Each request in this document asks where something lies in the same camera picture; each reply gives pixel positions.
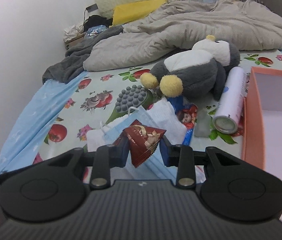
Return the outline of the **dark red snack packet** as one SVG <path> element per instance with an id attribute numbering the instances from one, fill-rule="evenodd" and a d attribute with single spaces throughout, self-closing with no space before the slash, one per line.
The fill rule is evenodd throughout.
<path id="1" fill-rule="evenodd" d="M 136 119 L 121 132 L 114 145 L 118 146 L 124 138 L 127 138 L 132 165 L 137 168 L 153 155 L 165 132 L 165 129 L 146 126 Z"/>

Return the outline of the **clear plastic piece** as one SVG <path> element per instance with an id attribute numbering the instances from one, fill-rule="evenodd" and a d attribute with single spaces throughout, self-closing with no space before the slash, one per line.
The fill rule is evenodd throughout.
<path id="1" fill-rule="evenodd" d="M 212 130 L 212 117 L 203 109 L 198 112 L 196 121 L 194 136 L 197 138 L 208 138 Z"/>

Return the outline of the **white towel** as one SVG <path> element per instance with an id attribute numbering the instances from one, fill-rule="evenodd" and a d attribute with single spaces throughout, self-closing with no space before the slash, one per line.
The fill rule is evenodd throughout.
<path id="1" fill-rule="evenodd" d="M 101 125 L 99 129 L 88 131 L 86 133 L 87 151 L 94 152 L 100 146 L 112 144 L 134 120 L 149 127 L 166 130 L 165 136 L 172 144 L 181 144 L 185 138 L 186 127 L 176 117 L 172 104 L 163 98 L 149 110 L 140 106 L 107 125 Z"/>

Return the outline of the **blue plastic snack bag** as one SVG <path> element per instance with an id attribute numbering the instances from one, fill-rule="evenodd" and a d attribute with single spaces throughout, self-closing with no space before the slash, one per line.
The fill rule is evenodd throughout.
<path id="1" fill-rule="evenodd" d="M 196 124 L 198 107 L 194 103 L 189 102 L 189 100 L 183 96 L 167 98 L 167 101 L 172 104 L 175 115 L 179 122 L 186 127 L 183 144 L 189 146 Z"/>

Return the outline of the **fruit print table cloth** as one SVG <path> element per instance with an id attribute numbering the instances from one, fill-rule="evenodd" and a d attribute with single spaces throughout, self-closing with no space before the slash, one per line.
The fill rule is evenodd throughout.
<path id="1" fill-rule="evenodd" d="M 127 118 L 128 113 L 117 113 L 116 107 L 119 105 L 117 98 L 121 90 L 127 86 L 130 88 L 140 87 L 141 74 L 149 72 L 155 63 L 143 66 L 132 67 L 128 69 L 109 70 L 105 72 L 83 72 L 85 77 L 80 81 L 78 88 L 68 99 L 62 111 L 54 121 L 43 145 L 40 147 L 34 164 L 44 160 L 56 157 L 62 152 L 71 150 L 74 147 L 81 147 L 85 152 L 95 151 L 105 142 L 113 142 L 116 129 L 115 126 L 121 124 Z M 271 51 L 242 51 L 241 63 L 247 75 L 247 86 L 251 67 L 263 67 L 282 70 L 282 52 L 279 50 Z M 172 117 L 172 105 L 177 103 L 163 102 L 159 92 L 142 92 L 148 96 L 149 103 L 144 109 L 156 124 L 162 124 L 166 129 L 165 135 L 170 142 L 189 142 L 194 150 L 202 151 L 207 146 L 216 146 L 221 150 L 241 157 L 243 145 L 243 126 L 241 125 L 238 132 L 234 135 L 225 135 L 211 128 L 210 135 L 207 138 L 195 137 L 191 133 L 196 128 L 191 128 L 185 133 L 185 128 L 181 124 L 176 124 L 176 117 Z M 186 99 L 181 99 L 183 108 L 196 107 L 198 111 L 206 110 L 212 118 L 216 112 L 218 102 L 213 100 L 210 94 L 194 103 L 189 103 Z M 172 131 L 165 124 L 165 119 L 171 117 Z M 111 169 L 111 175 L 114 179 L 175 179 L 176 168 L 165 167 L 160 155 L 159 146 L 143 164 L 135 168 L 131 163 L 130 155 L 124 168 Z"/>

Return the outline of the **green massage brush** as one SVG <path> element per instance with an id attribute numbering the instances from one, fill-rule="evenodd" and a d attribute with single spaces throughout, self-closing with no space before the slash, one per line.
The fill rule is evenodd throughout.
<path id="1" fill-rule="evenodd" d="M 147 88 L 141 85 L 126 87 L 118 95 L 112 114 L 106 121 L 106 124 L 120 118 L 128 112 L 134 112 L 134 108 L 142 106 L 147 109 L 153 103 L 153 94 Z"/>

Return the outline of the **white spray can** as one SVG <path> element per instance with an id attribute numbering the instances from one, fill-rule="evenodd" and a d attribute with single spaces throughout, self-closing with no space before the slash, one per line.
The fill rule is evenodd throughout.
<path id="1" fill-rule="evenodd" d="M 234 134 L 243 109 L 246 74 L 241 67 L 230 70 L 217 110 L 213 116 L 214 128 L 224 134 Z"/>

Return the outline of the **grey penguin plush toy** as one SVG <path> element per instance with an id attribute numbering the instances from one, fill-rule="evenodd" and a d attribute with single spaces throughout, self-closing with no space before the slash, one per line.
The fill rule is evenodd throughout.
<path id="1" fill-rule="evenodd" d="M 182 95 L 195 99 L 211 93 L 218 101 L 230 70 L 239 63 L 240 52 L 233 43 L 208 35 L 196 42 L 191 50 L 156 63 L 148 73 L 140 76 L 140 81 L 147 89 L 159 88 L 167 98 Z"/>

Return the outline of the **orange cardboard box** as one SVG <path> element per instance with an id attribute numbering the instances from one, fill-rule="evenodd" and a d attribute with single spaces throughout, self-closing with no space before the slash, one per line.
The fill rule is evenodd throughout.
<path id="1" fill-rule="evenodd" d="M 282 70 L 251 69 L 244 115 L 242 158 L 282 180 Z"/>

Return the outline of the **light blue bed sheet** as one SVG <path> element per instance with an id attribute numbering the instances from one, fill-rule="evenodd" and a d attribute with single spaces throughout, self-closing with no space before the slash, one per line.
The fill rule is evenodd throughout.
<path id="1" fill-rule="evenodd" d="M 0 174 L 32 165 L 48 131 L 74 94 L 84 71 L 69 83 L 48 80 L 26 105 L 0 152 Z"/>

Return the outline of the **dark grey blanket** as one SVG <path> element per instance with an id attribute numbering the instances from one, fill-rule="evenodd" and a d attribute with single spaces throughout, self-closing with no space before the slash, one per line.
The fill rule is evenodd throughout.
<path id="1" fill-rule="evenodd" d="M 90 57 L 93 46 L 101 40 L 118 35 L 122 32 L 123 26 L 117 25 L 108 28 L 92 38 L 85 38 L 77 45 L 70 47 L 61 62 L 46 69 L 42 76 L 42 84 L 44 85 L 48 80 L 69 83 L 84 71 L 83 62 Z"/>

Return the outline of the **beige quilt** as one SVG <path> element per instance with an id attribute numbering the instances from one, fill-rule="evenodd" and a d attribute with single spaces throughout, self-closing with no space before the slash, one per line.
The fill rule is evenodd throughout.
<path id="1" fill-rule="evenodd" d="M 174 0 L 98 42 L 83 67 L 96 72 L 146 64 L 176 48 L 191 49 L 207 35 L 239 50 L 282 50 L 282 17 L 251 0 Z"/>

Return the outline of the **bedside clutter pile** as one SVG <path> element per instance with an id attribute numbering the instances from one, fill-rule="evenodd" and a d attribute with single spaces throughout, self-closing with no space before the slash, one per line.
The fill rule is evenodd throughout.
<path id="1" fill-rule="evenodd" d="M 63 42 L 66 50 L 80 43 L 85 38 L 92 38 L 108 29 L 113 19 L 100 15 L 97 4 L 85 8 L 84 19 L 78 24 L 66 27 L 63 31 Z"/>

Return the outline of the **yellow pillow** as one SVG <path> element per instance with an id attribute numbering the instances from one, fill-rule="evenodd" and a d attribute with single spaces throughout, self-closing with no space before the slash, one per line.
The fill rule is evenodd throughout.
<path id="1" fill-rule="evenodd" d="M 140 20 L 157 10 L 167 0 L 147 0 L 117 5 L 113 11 L 112 27 Z"/>

